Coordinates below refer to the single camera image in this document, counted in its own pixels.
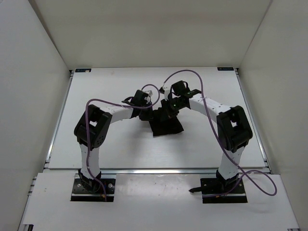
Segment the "black skirt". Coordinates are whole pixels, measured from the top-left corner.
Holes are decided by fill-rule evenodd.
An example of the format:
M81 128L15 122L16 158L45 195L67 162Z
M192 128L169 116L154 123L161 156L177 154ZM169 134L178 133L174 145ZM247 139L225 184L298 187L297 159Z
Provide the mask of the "black skirt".
M177 116L166 116L162 108L153 111L153 118L149 121L149 124L154 137L179 134L184 131Z

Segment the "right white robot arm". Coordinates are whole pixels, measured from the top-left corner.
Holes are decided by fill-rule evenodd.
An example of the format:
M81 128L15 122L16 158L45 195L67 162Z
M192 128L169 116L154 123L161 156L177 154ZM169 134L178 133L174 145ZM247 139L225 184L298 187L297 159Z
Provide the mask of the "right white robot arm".
M182 80L171 87L162 86L159 91L164 95L161 120L176 117L181 109L188 108L207 116L210 123L216 123L214 131L223 150L216 188L222 193L228 192L238 178L242 152L253 136L244 109L220 104L202 95L200 90L190 90L188 83Z

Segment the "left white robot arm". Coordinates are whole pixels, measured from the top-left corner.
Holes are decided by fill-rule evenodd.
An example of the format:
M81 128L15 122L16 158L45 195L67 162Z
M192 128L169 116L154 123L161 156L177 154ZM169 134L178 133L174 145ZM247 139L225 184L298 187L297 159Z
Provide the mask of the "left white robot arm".
M150 111L151 96L151 91L137 90L130 100L123 101L123 106L112 105L101 109L93 104L88 105L88 110L84 112L74 129L74 135L81 148L82 167L78 174L89 191L94 192L101 185L99 147L103 144L110 125Z

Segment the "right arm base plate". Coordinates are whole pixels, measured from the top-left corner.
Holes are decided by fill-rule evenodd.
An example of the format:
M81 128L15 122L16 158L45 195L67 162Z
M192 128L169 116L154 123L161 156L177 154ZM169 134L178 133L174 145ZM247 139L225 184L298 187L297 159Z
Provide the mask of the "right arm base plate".
M201 178L200 186L189 189L189 192L201 192L203 204L244 204L248 202L244 183L239 173L225 180L216 171L214 178Z

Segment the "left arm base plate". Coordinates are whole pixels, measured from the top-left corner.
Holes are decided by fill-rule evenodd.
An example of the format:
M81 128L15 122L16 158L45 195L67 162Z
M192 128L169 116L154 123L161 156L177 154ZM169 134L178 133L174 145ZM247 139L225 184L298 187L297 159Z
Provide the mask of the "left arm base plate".
M94 188L91 188L80 177L75 177L70 201L73 202L113 202L115 195L116 179L106 178L101 179L104 185L106 194L103 193L101 184L94 183Z

